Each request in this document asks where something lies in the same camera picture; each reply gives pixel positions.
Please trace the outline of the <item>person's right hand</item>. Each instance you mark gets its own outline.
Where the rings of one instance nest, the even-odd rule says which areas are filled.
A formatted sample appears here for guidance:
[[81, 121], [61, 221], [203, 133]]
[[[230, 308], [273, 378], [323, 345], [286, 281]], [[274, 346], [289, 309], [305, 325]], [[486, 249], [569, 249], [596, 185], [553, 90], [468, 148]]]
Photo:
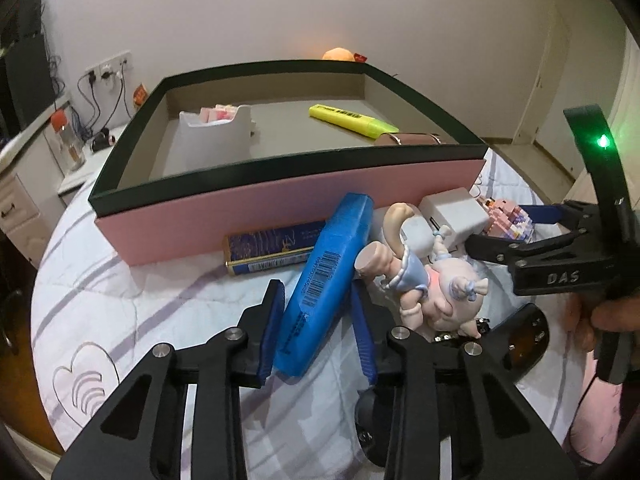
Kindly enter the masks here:
[[640, 330], [639, 295], [605, 301], [588, 307], [578, 295], [568, 296], [564, 314], [565, 329], [574, 335], [578, 348], [590, 352], [596, 348], [596, 331], [638, 333]]

